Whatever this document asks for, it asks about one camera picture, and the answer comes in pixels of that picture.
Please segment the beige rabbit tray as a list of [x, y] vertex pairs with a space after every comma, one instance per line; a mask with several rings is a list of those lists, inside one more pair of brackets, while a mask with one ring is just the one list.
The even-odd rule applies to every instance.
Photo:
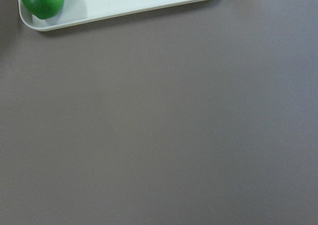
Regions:
[[20, 18], [26, 26], [36, 31], [51, 31], [200, 1], [205, 0], [65, 0], [62, 10], [46, 20], [33, 16], [22, 1], [18, 2], [18, 7]]

